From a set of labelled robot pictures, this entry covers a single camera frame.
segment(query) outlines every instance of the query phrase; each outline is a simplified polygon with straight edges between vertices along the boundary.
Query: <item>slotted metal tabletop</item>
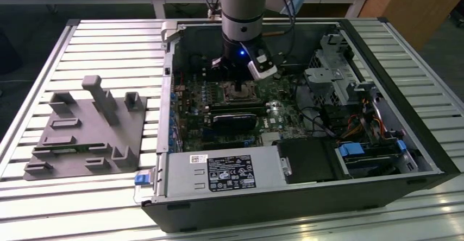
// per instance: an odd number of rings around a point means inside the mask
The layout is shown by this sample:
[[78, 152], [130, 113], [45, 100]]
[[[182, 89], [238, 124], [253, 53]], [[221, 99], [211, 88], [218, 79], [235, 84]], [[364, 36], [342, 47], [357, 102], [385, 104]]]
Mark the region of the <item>slotted metal tabletop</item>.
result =
[[[52, 112], [51, 95], [70, 90], [75, 99], [91, 98], [80, 87], [88, 74], [102, 76], [114, 97], [127, 91], [148, 97], [139, 167], [155, 165], [162, 22], [92, 20], [66, 27], [0, 145], [0, 240], [420, 240], [464, 234], [463, 176], [382, 208], [181, 234], [163, 233], [134, 202], [135, 173], [24, 181], [23, 169]], [[388, 23], [350, 22], [464, 170], [461, 101]], [[356, 64], [369, 80], [361, 61]]]

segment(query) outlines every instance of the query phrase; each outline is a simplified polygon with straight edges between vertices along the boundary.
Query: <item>motherboard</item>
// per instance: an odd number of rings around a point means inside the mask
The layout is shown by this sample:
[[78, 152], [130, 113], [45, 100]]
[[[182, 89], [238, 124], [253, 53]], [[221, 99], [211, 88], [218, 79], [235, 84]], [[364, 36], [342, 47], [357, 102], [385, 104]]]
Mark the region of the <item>motherboard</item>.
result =
[[258, 147], [306, 137], [293, 87], [289, 79], [271, 78], [243, 82], [237, 90], [231, 81], [207, 82], [193, 74], [175, 86], [183, 151]]

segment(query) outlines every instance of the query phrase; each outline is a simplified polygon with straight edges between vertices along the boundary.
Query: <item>blue latch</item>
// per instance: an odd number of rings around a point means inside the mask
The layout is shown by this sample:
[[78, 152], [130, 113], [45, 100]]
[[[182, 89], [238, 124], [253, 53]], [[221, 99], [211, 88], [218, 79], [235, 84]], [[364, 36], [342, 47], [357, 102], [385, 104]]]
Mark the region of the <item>blue latch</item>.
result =
[[405, 144], [405, 142], [401, 139], [397, 140], [397, 145], [400, 147], [401, 152], [408, 150], [407, 144]]
[[135, 185], [148, 185], [150, 184], [150, 174], [140, 174], [135, 176]]
[[342, 146], [338, 147], [338, 151], [341, 154], [341, 157], [345, 157], [348, 155], [360, 155], [364, 154], [364, 149], [360, 143], [345, 143]]

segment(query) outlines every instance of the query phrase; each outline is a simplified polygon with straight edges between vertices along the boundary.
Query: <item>table leg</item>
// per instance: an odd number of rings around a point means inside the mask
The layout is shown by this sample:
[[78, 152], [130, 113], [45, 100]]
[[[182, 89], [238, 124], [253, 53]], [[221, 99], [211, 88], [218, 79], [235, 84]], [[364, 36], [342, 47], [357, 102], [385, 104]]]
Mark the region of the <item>table leg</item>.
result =
[[151, 0], [151, 3], [152, 3], [154, 14], [156, 18], [166, 18], [164, 0]]
[[365, 0], [354, 0], [353, 4], [349, 6], [345, 18], [354, 18], [360, 15]]
[[57, 7], [55, 4], [47, 4], [47, 10], [51, 14], [56, 14], [57, 13]]

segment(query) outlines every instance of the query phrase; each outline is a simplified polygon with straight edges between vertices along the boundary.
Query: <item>warning label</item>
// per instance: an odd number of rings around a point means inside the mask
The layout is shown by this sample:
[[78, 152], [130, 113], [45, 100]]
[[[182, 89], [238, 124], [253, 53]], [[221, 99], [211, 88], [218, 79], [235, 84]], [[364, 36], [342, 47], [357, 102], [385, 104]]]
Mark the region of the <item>warning label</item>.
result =
[[209, 158], [210, 191], [255, 188], [250, 155]]

